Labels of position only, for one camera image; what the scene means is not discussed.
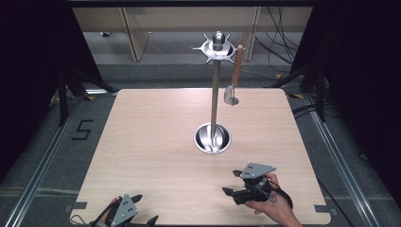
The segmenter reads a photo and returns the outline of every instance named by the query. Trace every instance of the metal pole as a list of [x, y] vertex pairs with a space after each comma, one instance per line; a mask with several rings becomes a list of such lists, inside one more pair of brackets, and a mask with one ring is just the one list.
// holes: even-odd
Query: metal pole
[[210, 137], [216, 136], [216, 119], [218, 115], [218, 81], [220, 75], [220, 60], [214, 60], [213, 68], [213, 93], [212, 93], [212, 119], [210, 123]]

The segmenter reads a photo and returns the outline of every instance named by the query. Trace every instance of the aluminum rail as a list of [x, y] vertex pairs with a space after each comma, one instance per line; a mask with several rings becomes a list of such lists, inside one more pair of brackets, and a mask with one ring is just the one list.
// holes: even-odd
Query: aluminum rail
[[18, 202], [10, 212], [8, 220], [6, 222], [6, 227], [18, 227], [23, 221], [26, 212], [36, 195], [39, 185], [44, 179], [47, 170], [49, 169], [54, 157], [57, 154], [62, 138], [71, 123], [72, 116], [74, 115], [82, 99], [82, 96], [77, 96], [73, 101], [69, 110], [70, 114], [68, 114], [65, 123], [59, 126], [59, 128], [57, 129], [49, 147], [44, 154], [44, 157], [42, 158], [41, 162], [35, 170], [35, 173], [27, 184], [23, 194], [21, 195], [21, 198], [18, 200]]
[[[307, 105], [312, 105], [313, 104], [312, 97], [310, 95], [305, 95], [305, 102]], [[327, 128], [327, 125], [325, 124], [325, 122], [322, 122], [320, 120], [316, 112], [313, 112], [311, 114], [313, 121], [315, 122], [316, 127], [318, 128], [319, 133], [321, 134], [322, 139], [328, 148], [331, 158], [333, 159], [342, 177], [342, 180], [344, 181], [344, 184], [348, 189], [348, 192], [350, 193], [350, 196], [354, 201], [357, 210], [359, 211], [359, 214], [363, 222], [365, 223], [366, 226], [372, 226], [372, 227], [380, 226], [380, 223], [374, 214], [371, 204], [368, 202], [361, 188], [357, 184], [354, 175], [352, 174], [349, 166], [342, 157], [339, 147], [337, 147], [337, 144], [334, 141], [334, 138], [331, 135], [330, 130]]]

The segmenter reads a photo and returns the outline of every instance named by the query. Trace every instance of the wooden tabletop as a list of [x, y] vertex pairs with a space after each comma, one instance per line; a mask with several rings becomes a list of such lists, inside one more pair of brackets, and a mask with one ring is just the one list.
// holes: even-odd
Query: wooden tabletop
[[159, 215], [160, 225], [266, 225], [275, 223], [235, 205], [222, 187], [243, 189], [233, 170], [247, 163], [276, 166], [281, 187], [292, 197], [303, 224], [327, 224], [328, 213], [287, 98], [281, 89], [235, 89], [239, 104], [223, 101], [218, 123], [232, 135], [221, 154], [197, 149], [193, 136], [210, 122], [211, 89], [122, 90], [113, 105], [96, 153], [78, 195], [94, 220], [112, 198], [142, 194], [134, 223]]

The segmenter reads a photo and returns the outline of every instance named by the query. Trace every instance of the human arm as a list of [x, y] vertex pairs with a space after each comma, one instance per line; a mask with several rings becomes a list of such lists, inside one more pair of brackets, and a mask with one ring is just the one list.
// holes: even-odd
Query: human arm
[[[277, 176], [273, 173], [267, 173], [266, 176], [272, 182], [271, 187], [279, 187]], [[245, 205], [254, 209], [254, 213], [259, 215], [260, 213], [266, 214], [268, 217], [276, 221], [282, 227], [299, 227], [302, 226], [300, 221], [295, 217], [291, 207], [286, 199], [275, 191], [271, 191], [271, 198], [275, 198], [274, 201], [267, 200], [263, 202], [259, 201], [246, 201]]]

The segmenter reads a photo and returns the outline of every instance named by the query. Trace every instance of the round metal base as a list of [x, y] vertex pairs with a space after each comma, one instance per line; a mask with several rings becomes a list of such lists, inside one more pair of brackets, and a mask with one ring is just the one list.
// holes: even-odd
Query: round metal base
[[202, 152], [218, 154], [231, 145], [231, 134], [220, 124], [216, 124], [216, 133], [211, 136], [211, 124], [201, 125], [194, 134], [194, 142]]
[[236, 97], [230, 97], [230, 98], [228, 98], [228, 101], [226, 103], [234, 106], [239, 103], [239, 100]]

